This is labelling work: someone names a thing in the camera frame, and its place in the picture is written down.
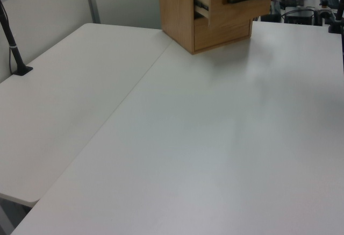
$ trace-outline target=black cable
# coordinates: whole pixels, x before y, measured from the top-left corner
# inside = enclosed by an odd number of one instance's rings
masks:
[[[312,12],[315,12],[315,10],[313,9],[299,9],[299,10],[292,10],[292,11],[289,11],[287,13],[284,13],[283,15],[281,15],[282,17],[283,16],[286,16],[286,15],[289,15],[291,13],[297,13],[297,12],[302,12],[302,11],[312,11]]]
[[[11,75],[13,75],[13,72],[12,72],[12,67],[11,67],[11,48],[9,48],[9,65],[10,65],[10,73],[11,73]]]
[[[1,0],[0,0],[0,6],[1,6],[2,10],[3,10],[4,13],[5,13],[6,21],[9,22],[9,17],[8,17],[8,15],[7,15],[6,9],[5,9],[4,5],[2,4]]]

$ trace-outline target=white tabletop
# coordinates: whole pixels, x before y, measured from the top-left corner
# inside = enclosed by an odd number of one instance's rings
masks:
[[[173,42],[13,235],[342,235],[341,54],[272,23],[194,56]]]
[[[0,197],[33,206],[171,43],[86,24],[0,84]]]

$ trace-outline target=wooden drawer cabinet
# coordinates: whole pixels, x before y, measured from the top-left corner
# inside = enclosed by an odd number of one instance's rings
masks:
[[[251,36],[270,0],[160,0],[162,29],[191,54]]]

